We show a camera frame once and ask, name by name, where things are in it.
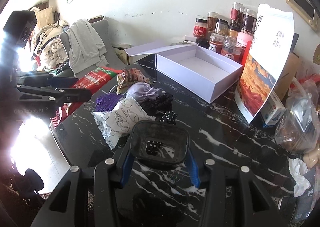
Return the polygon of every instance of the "brown paper bag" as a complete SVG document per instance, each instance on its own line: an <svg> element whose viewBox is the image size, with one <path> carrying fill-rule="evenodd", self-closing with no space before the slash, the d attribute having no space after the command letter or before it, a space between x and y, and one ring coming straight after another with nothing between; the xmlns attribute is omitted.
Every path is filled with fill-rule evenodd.
<svg viewBox="0 0 320 227"><path fill-rule="evenodd" d="M54 23L52 7L48 7L36 13L37 24L35 32L38 32L42 27Z"/></svg>
<svg viewBox="0 0 320 227"><path fill-rule="evenodd" d="M299 56L290 52L278 82L275 86L275 93L282 100L287 93L298 66L300 65Z"/></svg>

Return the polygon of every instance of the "purple brush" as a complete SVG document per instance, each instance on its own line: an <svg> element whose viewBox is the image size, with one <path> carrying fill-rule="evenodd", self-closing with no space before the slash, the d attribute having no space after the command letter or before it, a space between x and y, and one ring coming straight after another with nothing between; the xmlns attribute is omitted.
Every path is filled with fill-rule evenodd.
<svg viewBox="0 0 320 227"><path fill-rule="evenodd" d="M96 100L96 112L110 112L123 98L123 95L108 93L101 95Z"/></svg>

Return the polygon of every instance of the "black marble table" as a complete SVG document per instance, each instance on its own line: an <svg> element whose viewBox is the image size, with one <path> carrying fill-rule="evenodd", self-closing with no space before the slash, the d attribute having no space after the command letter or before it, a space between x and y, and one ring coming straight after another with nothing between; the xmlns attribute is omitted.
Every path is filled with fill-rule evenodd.
<svg viewBox="0 0 320 227"><path fill-rule="evenodd" d="M246 122L234 101L235 85L208 104L156 71L154 55L129 67L140 69L155 82L154 87L173 94L177 125L189 132L204 159L212 158L227 167L248 166L275 201L293 195L295 182L289 174L288 157L296 157L275 143L274 128L264 129L259 117L251 124ZM70 165L87 168L112 157L114 150L108 148L90 112L94 111L96 98L115 84L113 78L52 130ZM129 182L116 191L116 200L119 213L132 223L127 226L196 227L204 195L205 190L192 186L184 164L172 171L160 171L135 161ZM228 203L232 196L232 187L227 187L227 213L233 210L232 202ZM226 218L226 226L232 226L234 219Z"/></svg>

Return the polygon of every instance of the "purple cloth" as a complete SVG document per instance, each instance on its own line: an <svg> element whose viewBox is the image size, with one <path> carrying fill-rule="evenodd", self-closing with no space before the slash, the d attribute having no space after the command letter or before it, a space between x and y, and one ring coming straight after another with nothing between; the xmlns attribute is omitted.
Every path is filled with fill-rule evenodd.
<svg viewBox="0 0 320 227"><path fill-rule="evenodd" d="M159 92L165 93L160 88L153 88L148 83L138 82L130 86L127 90L127 98L134 98L137 102L145 99L155 100L159 96Z"/></svg>
<svg viewBox="0 0 320 227"><path fill-rule="evenodd" d="M108 93L101 95L96 100L96 112L110 112L116 104L123 98L123 95Z"/></svg>

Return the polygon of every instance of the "tiled floor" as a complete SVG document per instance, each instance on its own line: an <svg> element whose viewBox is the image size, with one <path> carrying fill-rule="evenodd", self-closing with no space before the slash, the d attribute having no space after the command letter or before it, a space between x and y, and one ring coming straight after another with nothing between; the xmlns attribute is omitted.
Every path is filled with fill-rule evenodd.
<svg viewBox="0 0 320 227"><path fill-rule="evenodd" d="M36 171L44 182L39 193L52 192L70 168L54 141L48 125L31 118L20 127L20 134L11 150L20 174L26 169Z"/></svg>

